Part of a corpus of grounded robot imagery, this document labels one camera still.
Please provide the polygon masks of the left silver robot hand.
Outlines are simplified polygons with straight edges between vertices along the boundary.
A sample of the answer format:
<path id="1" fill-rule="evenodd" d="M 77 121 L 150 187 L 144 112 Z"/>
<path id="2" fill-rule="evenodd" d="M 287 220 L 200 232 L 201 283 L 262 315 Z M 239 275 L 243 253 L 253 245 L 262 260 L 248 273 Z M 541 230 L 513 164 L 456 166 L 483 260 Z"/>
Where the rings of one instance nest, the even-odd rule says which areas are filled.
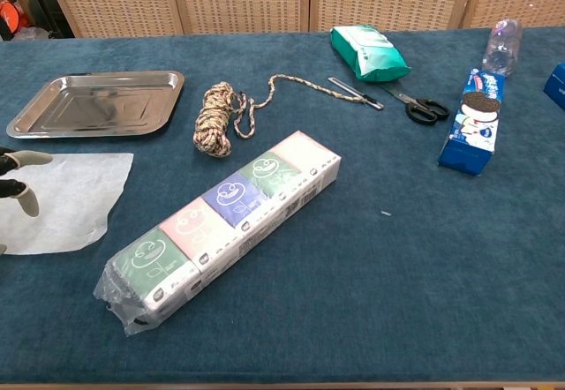
<path id="1" fill-rule="evenodd" d="M 41 166 L 52 162 L 50 154 L 36 151 L 16 151 L 1 147 L 1 175 L 27 166 Z M 1 198 L 16 199 L 21 209 L 30 217 L 39 215 L 39 202 L 28 184 L 15 179 L 1 180 Z"/>

